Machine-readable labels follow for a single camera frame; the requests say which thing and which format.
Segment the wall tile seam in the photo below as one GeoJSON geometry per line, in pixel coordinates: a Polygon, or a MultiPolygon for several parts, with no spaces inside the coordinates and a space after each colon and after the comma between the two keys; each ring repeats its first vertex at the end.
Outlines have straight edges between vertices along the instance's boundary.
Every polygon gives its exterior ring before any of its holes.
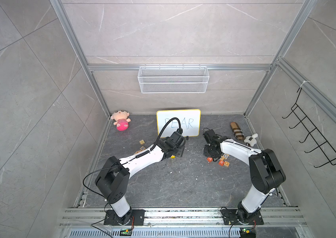
{"type": "Polygon", "coordinates": [[[5,163],[3,164],[3,166],[1,166],[0,171],[3,169],[3,167],[6,165],[6,163],[10,160],[10,158],[15,154],[15,152],[18,150],[18,148],[20,148],[20,146],[22,145],[22,143],[26,140],[26,138],[30,135],[30,133],[33,131],[33,129],[37,126],[37,124],[41,121],[41,119],[45,116],[45,114],[48,112],[48,110],[51,108],[51,106],[56,102],[56,100],[61,96],[62,93],[60,93],[56,99],[53,101],[53,103],[51,103],[51,105],[47,108],[47,110],[45,111],[45,113],[42,115],[42,117],[40,117],[40,119],[37,121],[37,123],[32,127],[32,129],[29,131],[29,133],[24,137],[24,140],[21,141],[21,143],[17,146],[17,148],[13,151],[13,153],[9,156],[9,158],[5,161],[5,163]]]}
{"type": "MultiPolygon", "coordinates": [[[[58,174],[61,172],[61,169],[62,169],[62,167],[63,167],[63,166],[64,166],[64,164],[66,163],[66,160],[67,160],[67,158],[69,157],[69,155],[70,155],[71,151],[73,150],[73,147],[74,147],[74,145],[75,145],[76,141],[78,140],[78,137],[79,137],[79,136],[80,136],[80,134],[82,133],[82,131],[83,131],[83,128],[84,128],[84,127],[85,127],[85,125],[83,125],[83,126],[82,126],[82,129],[81,129],[81,131],[79,132],[78,136],[76,137],[76,139],[75,139],[75,142],[74,142],[73,146],[71,147],[71,149],[70,149],[69,153],[67,154],[67,156],[66,156],[66,158],[65,158],[64,162],[62,163],[62,166],[61,166],[61,168],[59,168],[59,170],[58,170],[58,173],[57,173],[56,177],[54,178],[54,181],[53,181],[53,183],[51,184],[51,186],[50,186],[50,188],[49,188],[49,191],[46,193],[46,196],[45,196],[45,199],[44,199],[44,201],[42,202],[42,205],[45,203],[45,200],[46,200],[46,198],[47,198],[47,195],[49,194],[49,192],[50,192],[51,188],[53,187],[54,183],[56,182],[56,178],[58,177],[58,174]]],[[[29,231],[28,231],[28,233],[27,233],[26,237],[28,237],[28,235],[29,235],[30,231],[32,230],[32,227],[33,227],[33,225],[34,225],[34,222],[36,221],[36,219],[37,219],[37,216],[38,216],[38,214],[39,214],[39,213],[40,213],[40,211],[41,211],[42,205],[41,205],[40,209],[38,210],[38,212],[37,212],[37,215],[34,217],[33,223],[32,223],[32,225],[30,226],[30,228],[29,228],[29,231]]]]}
{"type": "Polygon", "coordinates": [[[324,198],[323,194],[320,192],[320,190],[319,190],[318,186],[316,185],[314,179],[313,179],[312,176],[309,174],[308,170],[306,169],[306,166],[303,164],[303,161],[300,159],[298,153],[296,152],[296,150],[295,150],[294,147],[292,146],[292,144],[291,144],[290,140],[288,139],[288,137],[286,136],[285,132],[282,130],[282,128],[281,128],[280,125],[278,124],[277,120],[276,120],[275,117],[272,115],[272,113],[271,113],[271,111],[269,110],[269,108],[266,106],[265,102],[264,102],[262,99],[261,99],[261,101],[262,101],[262,103],[265,105],[266,109],[270,112],[270,115],[274,118],[275,123],[279,126],[280,130],[283,132],[283,135],[285,135],[285,137],[286,137],[287,141],[289,142],[291,148],[294,150],[295,154],[298,156],[300,162],[301,162],[302,165],[304,166],[304,169],[307,171],[307,173],[308,173],[308,175],[310,176],[312,182],[314,183],[314,185],[315,185],[315,187],[317,188],[318,192],[319,192],[320,195],[322,196],[324,202],[327,204],[329,210],[331,211],[331,213],[333,214],[334,218],[336,219],[336,216],[335,216],[335,214],[333,213],[333,211],[332,211],[330,205],[327,203],[327,201],[326,201],[326,199],[324,198]]]}
{"type": "MultiPolygon", "coordinates": [[[[56,18],[56,19],[54,19],[54,20],[52,20],[52,21],[50,21],[50,22],[48,22],[48,23],[46,23],[45,25],[43,25],[43,26],[41,26],[40,28],[38,28],[37,30],[35,30],[35,31],[38,31],[38,30],[40,30],[42,27],[44,27],[44,26],[46,26],[46,25],[48,25],[49,23],[52,23],[53,21],[55,21],[55,20],[57,20],[58,18],[56,18]]],[[[16,42],[18,42],[18,41],[20,41],[20,40],[22,40],[22,39],[24,39],[25,37],[27,37],[28,35],[30,35],[30,34],[32,34],[33,32],[35,32],[35,31],[32,31],[32,32],[30,32],[29,34],[27,34],[26,36],[23,36],[23,37],[21,37],[20,39],[18,39],[17,41],[14,41],[13,43],[10,43],[9,45],[7,45],[7,46],[5,46],[5,47],[3,47],[2,49],[0,49],[0,51],[1,50],[4,50],[5,48],[7,48],[7,47],[9,47],[9,46],[11,46],[11,45],[13,45],[14,43],[16,43],[16,42]]]]}
{"type": "Polygon", "coordinates": [[[324,24],[324,23],[321,23],[320,21],[317,21],[317,20],[315,20],[315,19],[313,19],[313,18],[311,18],[311,17],[308,17],[308,18],[311,19],[311,20],[313,20],[313,21],[315,21],[315,22],[318,22],[318,23],[322,24],[323,26],[327,26],[327,27],[329,27],[329,28],[331,28],[331,29],[333,29],[333,30],[336,31],[336,29],[333,28],[333,27],[331,27],[331,26],[328,26],[328,25],[326,25],[326,24],[324,24]]]}

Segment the metal vent grate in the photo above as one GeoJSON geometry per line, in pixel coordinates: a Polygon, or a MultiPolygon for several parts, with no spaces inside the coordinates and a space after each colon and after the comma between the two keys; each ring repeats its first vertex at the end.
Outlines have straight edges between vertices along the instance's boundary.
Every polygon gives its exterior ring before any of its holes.
{"type": "Polygon", "coordinates": [[[140,67],[142,93],[205,93],[209,72],[203,66],[140,67]]]}
{"type": "MultiPolygon", "coordinates": [[[[113,228],[114,238],[124,238],[120,236],[123,228],[113,228]]],[[[208,228],[135,228],[131,238],[223,238],[228,236],[229,227],[208,227],[208,228]]],[[[69,238],[107,238],[108,235],[94,228],[74,228],[71,230],[69,238]]],[[[240,229],[232,228],[230,237],[240,237],[240,229]]]]}

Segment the whiteboard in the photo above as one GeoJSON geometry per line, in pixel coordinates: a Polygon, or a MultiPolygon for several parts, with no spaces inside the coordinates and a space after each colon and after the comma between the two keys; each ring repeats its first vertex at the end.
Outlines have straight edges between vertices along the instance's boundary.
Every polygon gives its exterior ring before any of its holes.
{"type": "MultiPolygon", "coordinates": [[[[163,126],[173,117],[180,120],[183,136],[198,136],[200,133],[200,116],[199,109],[193,110],[166,110],[156,112],[157,133],[159,134],[163,126]]],[[[179,123],[174,120],[165,128],[161,138],[171,136],[179,128],[179,123]]]]}

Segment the yellow whiteboard frame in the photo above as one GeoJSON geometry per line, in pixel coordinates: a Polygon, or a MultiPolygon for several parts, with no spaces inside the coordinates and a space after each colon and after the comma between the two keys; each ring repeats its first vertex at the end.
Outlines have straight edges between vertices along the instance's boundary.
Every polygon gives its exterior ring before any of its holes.
{"type": "Polygon", "coordinates": [[[157,135],[159,135],[159,119],[157,118],[158,112],[174,112],[174,111],[199,111],[200,112],[200,121],[199,121],[199,133],[197,136],[200,135],[200,123],[201,123],[201,110],[200,109],[182,109],[182,110],[160,110],[156,112],[156,120],[157,120],[157,135]]]}

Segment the black mounting plate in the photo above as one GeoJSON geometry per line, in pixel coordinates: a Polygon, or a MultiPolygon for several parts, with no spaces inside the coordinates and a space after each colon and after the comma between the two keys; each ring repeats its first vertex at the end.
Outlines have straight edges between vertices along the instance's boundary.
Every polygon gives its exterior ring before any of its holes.
{"type": "MultiPolygon", "coordinates": [[[[135,218],[134,226],[142,226],[144,224],[144,214],[145,210],[142,209],[132,209],[131,217],[135,218]]],[[[118,220],[118,216],[116,215],[114,210],[107,210],[106,217],[104,218],[103,225],[112,225],[112,226],[120,226],[120,222],[118,220]]],[[[132,225],[132,219],[130,219],[125,226],[132,225]]]]}
{"type": "MultiPolygon", "coordinates": [[[[232,225],[238,220],[237,209],[221,209],[221,214],[224,220],[224,225],[232,225]]],[[[260,211],[255,216],[253,216],[251,219],[255,220],[256,225],[264,224],[260,211]]],[[[249,222],[248,224],[244,224],[244,225],[254,225],[254,221],[249,222]]]]}

